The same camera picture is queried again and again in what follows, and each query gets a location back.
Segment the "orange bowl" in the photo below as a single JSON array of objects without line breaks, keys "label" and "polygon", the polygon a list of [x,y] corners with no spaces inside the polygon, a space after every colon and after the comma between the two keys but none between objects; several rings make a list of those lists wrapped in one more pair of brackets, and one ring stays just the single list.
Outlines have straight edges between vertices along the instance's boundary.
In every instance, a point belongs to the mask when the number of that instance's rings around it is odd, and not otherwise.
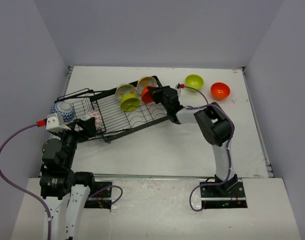
[{"label": "orange bowl", "polygon": [[215,100],[224,100],[230,95],[231,89],[223,82],[215,82],[210,87],[210,93]]},{"label": "orange bowl", "polygon": [[154,102],[150,92],[149,92],[149,88],[155,88],[154,85],[146,85],[142,92],[141,92],[141,100],[145,103],[145,104],[149,104]]}]

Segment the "yellow blue pattern ceramic bowl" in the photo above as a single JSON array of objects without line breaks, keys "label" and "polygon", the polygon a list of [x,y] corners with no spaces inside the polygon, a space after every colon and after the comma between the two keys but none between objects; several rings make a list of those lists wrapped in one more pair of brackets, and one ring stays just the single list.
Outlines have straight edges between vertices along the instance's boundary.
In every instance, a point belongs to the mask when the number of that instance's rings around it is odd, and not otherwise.
[{"label": "yellow blue pattern ceramic bowl", "polygon": [[144,87],[146,86],[154,86],[157,87],[157,81],[154,77],[152,76],[144,76],[141,79],[138,80],[137,85],[136,85],[136,90],[139,94],[142,93],[144,90]]}]

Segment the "green bowl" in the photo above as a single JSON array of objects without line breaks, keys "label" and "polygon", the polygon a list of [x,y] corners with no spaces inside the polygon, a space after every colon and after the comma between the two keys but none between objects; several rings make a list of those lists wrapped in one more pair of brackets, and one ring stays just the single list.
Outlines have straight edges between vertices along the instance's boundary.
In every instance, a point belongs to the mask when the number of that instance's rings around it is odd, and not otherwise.
[{"label": "green bowl", "polygon": [[124,112],[131,112],[140,106],[140,99],[133,93],[124,95],[120,100],[120,109]]},{"label": "green bowl", "polygon": [[190,92],[200,90],[204,85],[204,79],[197,74],[190,74],[185,78],[186,89]]}]

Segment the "leaf pattern ceramic bowl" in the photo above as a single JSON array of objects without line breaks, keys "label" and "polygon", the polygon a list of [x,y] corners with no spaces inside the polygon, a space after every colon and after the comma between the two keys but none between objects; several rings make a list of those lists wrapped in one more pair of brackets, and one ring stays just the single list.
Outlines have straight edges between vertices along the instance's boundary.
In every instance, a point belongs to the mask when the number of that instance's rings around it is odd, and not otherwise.
[{"label": "leaf pattern ceramic bowl", "polygon": [[115,98],[117,101],[121,101],[122,97],[127,94],[136,94],[136,88],[131,84],[121,84],[115,91]]}]

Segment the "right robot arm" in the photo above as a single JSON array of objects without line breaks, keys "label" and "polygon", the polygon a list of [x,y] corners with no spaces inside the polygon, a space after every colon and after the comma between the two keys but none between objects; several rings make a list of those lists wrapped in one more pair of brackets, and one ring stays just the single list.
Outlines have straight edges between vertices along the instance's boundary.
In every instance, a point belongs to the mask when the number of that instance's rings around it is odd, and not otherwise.
[{"label": "right robot arm", "polygon": [[238,181],[233,170],[230,145],[235,132],[232,120],[216,102],[203,106],[183,106],[179,101],[181,89],[189,88],[184,84],[151,87],[148,92],[156,104],[162,104],[168,119],[177,125],[197,124],[204,139],[212,146],[215,159],[215,182],[209,186],[215,187],[216,192],[228,196]]}]

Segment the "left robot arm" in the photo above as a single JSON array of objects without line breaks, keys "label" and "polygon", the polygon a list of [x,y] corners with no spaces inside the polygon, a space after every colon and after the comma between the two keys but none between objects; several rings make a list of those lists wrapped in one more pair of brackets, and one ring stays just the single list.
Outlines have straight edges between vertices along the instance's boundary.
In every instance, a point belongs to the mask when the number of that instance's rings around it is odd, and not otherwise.
[{"label": "left robot arm", "polygon": [[65,123],[61,113],[52,113],[39,123],[55,138],[42,146],[42,172],[39,185],[47,209],[45,240],[75,240],[88,197],[97,189],[91,172],[74,172],[72,164],[79,143],[96,135],[94,117]]}]

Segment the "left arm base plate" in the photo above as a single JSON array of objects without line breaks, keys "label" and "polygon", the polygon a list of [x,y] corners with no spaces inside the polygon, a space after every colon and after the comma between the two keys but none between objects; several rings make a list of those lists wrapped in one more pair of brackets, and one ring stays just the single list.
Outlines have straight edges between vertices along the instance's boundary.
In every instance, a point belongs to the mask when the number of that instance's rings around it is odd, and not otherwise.
[{"label": "left arm base plate", "polygon": [[[118,190],[119,195],[113,198],[113,190]],[[111,210],[113,205],[123,196],[123,189],[114,185],[112,181],[95,181],[90,194],[84,204],[85,209],[104,209]]]}]

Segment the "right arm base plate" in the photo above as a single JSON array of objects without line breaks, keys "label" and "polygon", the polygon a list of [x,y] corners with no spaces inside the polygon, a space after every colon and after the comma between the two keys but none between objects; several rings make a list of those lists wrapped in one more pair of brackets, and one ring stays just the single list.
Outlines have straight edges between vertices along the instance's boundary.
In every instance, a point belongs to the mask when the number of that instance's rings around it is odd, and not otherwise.
[{"label": "right arm base plate", "polygon": [[248,208],[243,182],[238,182],[228,190],[219,186],[200,187],[201,208],[208,209],[246,209]]}]

